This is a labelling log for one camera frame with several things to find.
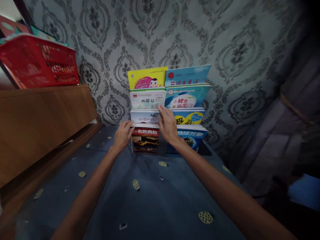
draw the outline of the picture book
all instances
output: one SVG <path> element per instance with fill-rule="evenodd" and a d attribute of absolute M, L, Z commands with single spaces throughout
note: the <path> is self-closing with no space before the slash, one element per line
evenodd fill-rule
<path fill-rule="evenodd" d="M 178 86 L 205 83 L 211 65 L 169 69 L 166 72 L 165 86 Z"/>
<path fill-rule="evenodd" d="M 131 120 L 134 123 L 152 123 L 158 124 L 159 111 L 156 109 L 133 109 L 130 111 Z"/>
<path fill-rule="evenodd" d="M 132 90 L 130 101 L 132 109 L 156 109 L 159 104 L 164 104 L 166 99 L 165 88 Z"/>
<path fill-rule="evenodd" d="M 159 126 L 157 124 L 143 124 L 145 127 L 135 126 L 132 133 L 132 149 L 137 153 L 158 153 Z"/>
<path fill-rule="evenodd" d="M 172 108 L 177 124 L 200 124 L 206 111 L 203 108 Z"/>
<path fill-rule="evenodd" d="M 128 71 L 130 89 L 164 87 L 168 67 Z"/>
<path fill-rule="evenodd" d="M 201 125 L 179 125 L 177 127 L 179 137 L 183 138 L 193 150 L 198 151 L 198 147 L 208 131 Z M 177 150 L 169 143 L 167 143 L 166 153 L 178 154 Z"/>
<path fill-rule="evenodd" d="M 210 87 L 209 84 L 167 87 L 164 105 L 167 108 L 202 107 Z"/>

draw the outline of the forearm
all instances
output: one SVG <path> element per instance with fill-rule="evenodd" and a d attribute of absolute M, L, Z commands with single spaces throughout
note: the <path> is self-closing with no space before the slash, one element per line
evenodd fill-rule
<path fill-rule="evenodd" d="M 93 175 L 74 201 L 67 216 L 57 228 L 52 239 L 82 239 L 110 170 L 120 150 L 111 147 Z"/>
<path fill-rule="evenodd" d="M 212 198 L 247 239 L 295 239 L 291 232 L 250 195 L 216 170 L 184 141 L 176 141 L 173 147 L 186 160 Z"/>

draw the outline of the red plastic basket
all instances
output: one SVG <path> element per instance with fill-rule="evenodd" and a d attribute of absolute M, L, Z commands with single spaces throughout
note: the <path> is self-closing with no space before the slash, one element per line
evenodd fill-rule
<path fill-rule="evenodd" d="M 76 51 L 29 34 L 0 45 L 0 60 L 27 88 L 79 84 Z"/>

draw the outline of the bed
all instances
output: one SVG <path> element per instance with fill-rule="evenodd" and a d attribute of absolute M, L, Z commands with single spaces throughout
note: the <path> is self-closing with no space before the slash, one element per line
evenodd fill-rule
<path fill-rule="evenodd" d="M 17 217 L 16 239 L 50 238 L 112 146 L 116 129 L 100 129 L 29 196 Z M 211 153 L 204 157 L 241 187 L 217 154 L 204 145 Z M 168 166 L 161 166 L 159 161 Z M 139 190 L 133 180 L 138 181 Z M 34 200 L 40 189 L 41 196 Z M 198 216 L 201 211 L 209 212 L 213 223 L 203 223 Z M 136 154 L 128 145 L 111 169 L 84 239 L 137 238 L 244 239 L 183 158 Z"/>

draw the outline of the yellow book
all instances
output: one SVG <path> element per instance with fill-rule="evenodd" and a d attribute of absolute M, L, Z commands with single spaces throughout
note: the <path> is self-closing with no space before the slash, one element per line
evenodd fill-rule
<path fill-rule="evenodd" d="M 128 72 L 130 89 L 164 87 L 168 67 L 149 68 Z"/>

